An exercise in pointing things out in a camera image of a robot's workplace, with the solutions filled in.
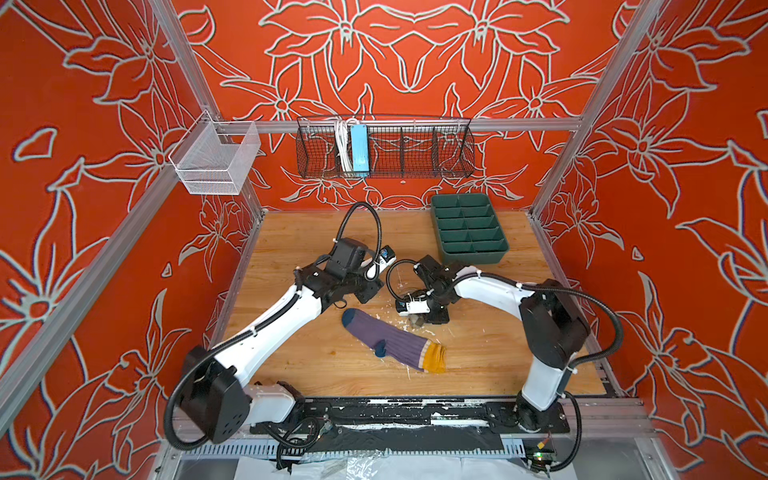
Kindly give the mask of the purple sock with yellow cuff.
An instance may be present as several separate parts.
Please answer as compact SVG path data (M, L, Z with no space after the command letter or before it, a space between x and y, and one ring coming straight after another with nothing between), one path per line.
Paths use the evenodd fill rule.
M342 313L343 327L371 349L378 358L391 357L399 363L428 373L445 373L446 348L435 341L401 330L360 309Z

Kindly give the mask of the green compartment tray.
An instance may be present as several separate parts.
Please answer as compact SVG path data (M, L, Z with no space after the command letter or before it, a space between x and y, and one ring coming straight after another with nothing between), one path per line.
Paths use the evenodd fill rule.
M495 265L509 251L487 195L439 194L431 198L430 207L443 264Z

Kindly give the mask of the beige brown argyle sock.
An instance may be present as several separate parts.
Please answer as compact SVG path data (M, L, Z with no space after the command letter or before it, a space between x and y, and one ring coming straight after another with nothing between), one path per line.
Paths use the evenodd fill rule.
M408 316L408 321L414 329L422 328L425 324L425 318L421 314L412 314Z

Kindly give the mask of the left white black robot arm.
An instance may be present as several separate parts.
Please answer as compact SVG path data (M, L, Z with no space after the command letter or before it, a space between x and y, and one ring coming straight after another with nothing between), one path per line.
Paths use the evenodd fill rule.
M279 424L298 401L288 387L256 386L252 378L262 364L294 333L329 307L354 296L368 303L383 287L383 270L396 258L376 229L376 245L337 230L331 250L294 270L286 293L238 334L205 349L198 346L185 359L183 373L163 414L168 443L181 451L207 442L228 440L243 426Z

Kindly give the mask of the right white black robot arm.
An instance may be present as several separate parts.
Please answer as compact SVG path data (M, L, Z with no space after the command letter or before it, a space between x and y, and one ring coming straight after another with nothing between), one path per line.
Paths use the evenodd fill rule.
M571 402L575 415L574 444L565 459L543 460L539 454L528 454L526 467L535 473L551 474L573 463L582 443L583 417L567 385L579 366L602 360L622 346L624 327L614 310L594 296L552 279L519 282L461 263L444 266L429 255L419 261L401 259L392 263L385 285L400 313L441 316L448 313L450 305L467 299L518 319L533 360L515 399L514 425L526 433L540 432L563 398ZM613 340L598 352L579 354L591 329L580 314L578 299L597 306L613 325Z

